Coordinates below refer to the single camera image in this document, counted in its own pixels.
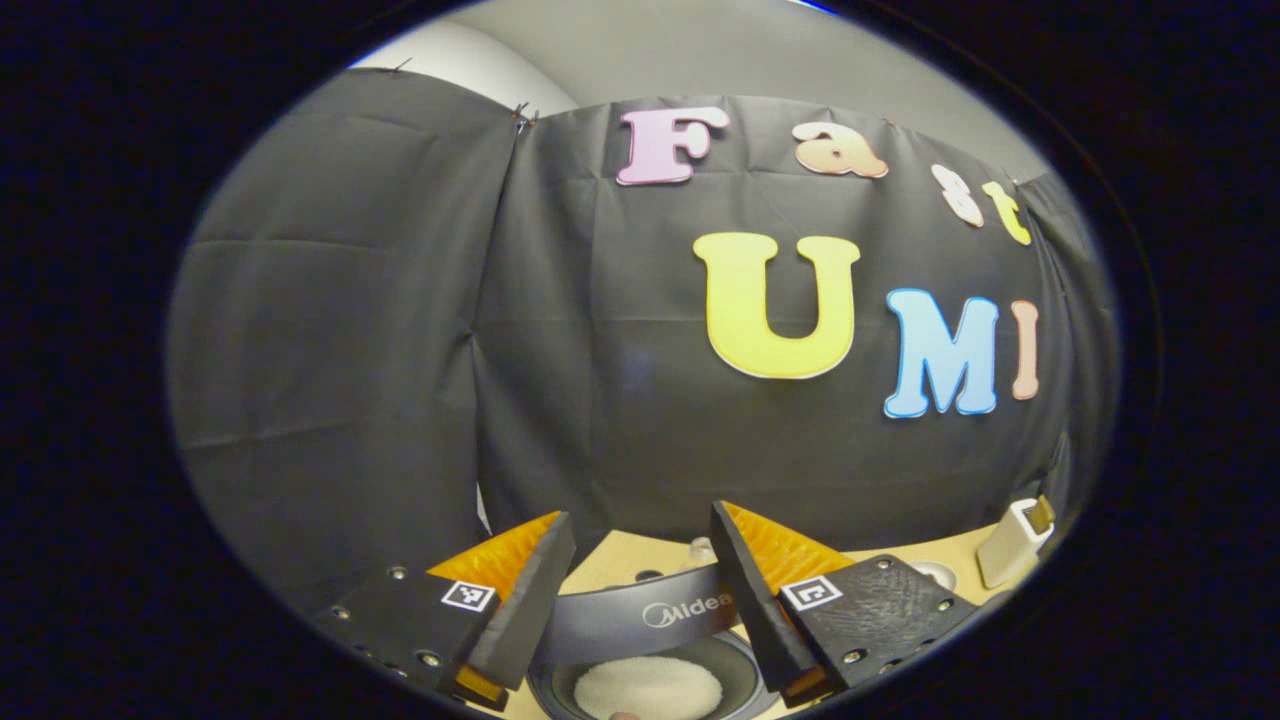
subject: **blue letter m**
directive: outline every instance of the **blue letter m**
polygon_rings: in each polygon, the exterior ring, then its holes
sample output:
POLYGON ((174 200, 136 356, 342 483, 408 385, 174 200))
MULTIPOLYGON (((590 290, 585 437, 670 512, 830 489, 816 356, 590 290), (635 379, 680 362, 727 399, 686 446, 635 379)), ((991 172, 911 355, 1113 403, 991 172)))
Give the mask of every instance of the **blue letter m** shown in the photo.
POLYGON ((961 415, 978 415, 996 409, 996 304, 970 297, 964 304, 955 340, 947 332, 933 296, 923 290, 895 290, 888 306, 902 325, 902 360, 897 369, 897 391, 884 401, 890 418, 919 418, 929 409, 924 397, 924 375, 929 375, 938 413, 951 407, 951 398, 965 378, 956 401, 961 415))

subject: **yellow letter u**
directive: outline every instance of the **yellow letter u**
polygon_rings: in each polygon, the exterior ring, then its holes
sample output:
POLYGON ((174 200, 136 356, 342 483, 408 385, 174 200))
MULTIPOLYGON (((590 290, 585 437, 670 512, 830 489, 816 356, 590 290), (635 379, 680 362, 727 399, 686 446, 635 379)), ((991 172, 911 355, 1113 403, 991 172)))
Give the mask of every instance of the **yellow letter u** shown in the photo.
POLYGON ((801 238, 796 250, 813 263, 818 325, 804 338, 778 337, 765 313, 764 264, 778 254, 772 237, 745 232, 704 234, 694 254, 707 263, 707 334, 716 352, 756 378, 800 380, 831 370, 854 342, 854 284, 849 268, 860 252, 838 237, 801 238))

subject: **black cloth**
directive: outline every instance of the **black cloth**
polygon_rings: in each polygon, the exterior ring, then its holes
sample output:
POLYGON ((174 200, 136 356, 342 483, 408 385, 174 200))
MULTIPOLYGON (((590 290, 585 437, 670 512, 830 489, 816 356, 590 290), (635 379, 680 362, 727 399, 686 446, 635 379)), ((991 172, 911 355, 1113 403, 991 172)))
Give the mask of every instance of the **black cloth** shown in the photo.
POLYGON ((180 447, 233 547, 307 611, 360 573, 483 538, 476 483, 495 533, 570 511, 579 557, 609 529, 704 534, 722 498, 840 548, 970 530, 1061 475, 1065 437, 1068 475, 1105 443, 1112 301, 1087 225, 1055 210, 1062 192, 812 102, 635 100, 516 133, 509 110, 451 83, 348 70, 262 137, 195 232, 169 337, 180 447), (621 115, 667 106, 717 106, 731 124, 687 182, 620 186, 621 115), (791 128, 815 120, 861 132, 888 174, 801 167, 791 128), (965 178, 982 228, 952 213, 934 163, 965 178), (989 181, 1023 206, 1030 246, 989 181), (817 319, 796 242, 859 246, 838 366, 774 380, 717 356, 692 252, 713 232, 778 242, 768 319, 787 337, 817 319), (886 416, 896 288, 931 292, 951 332, 968 299, 998 306, 995 411, 940 414, 925 389, 925 415, 886 416), (1010 393, 1015 300, 1039 310, 1029 401, 1010 393))

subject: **rice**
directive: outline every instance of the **rice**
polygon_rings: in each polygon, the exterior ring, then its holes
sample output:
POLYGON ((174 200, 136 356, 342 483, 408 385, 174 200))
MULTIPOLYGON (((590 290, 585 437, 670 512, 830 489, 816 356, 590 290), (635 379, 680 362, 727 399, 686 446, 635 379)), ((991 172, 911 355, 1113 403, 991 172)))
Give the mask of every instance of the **rice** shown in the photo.
POLYGON ((596 720, 631 712, 641 720, 698 720, 721 702, 710 670, 675 657, 627 657, 588 670, 573 688, 577 706, 596 720))

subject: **pink letter f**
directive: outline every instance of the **pink letter f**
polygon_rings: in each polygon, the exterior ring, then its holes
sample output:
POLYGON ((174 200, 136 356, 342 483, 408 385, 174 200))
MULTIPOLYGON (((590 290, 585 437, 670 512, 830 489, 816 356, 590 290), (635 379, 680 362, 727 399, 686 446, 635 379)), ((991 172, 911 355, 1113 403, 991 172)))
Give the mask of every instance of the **pink letter f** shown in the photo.
POLYGON ((694 168, 676 160, 676 147, 690 158, 707 155, 712 147, 707 126, 728 127, 728 114, 719 108, 636 110, 622 115, 622 122, 631 126, 631 164, 618 172, 618 184, 649 184, 691 178, 694 168), (689 127, 677 131, 681 120, 689 127))

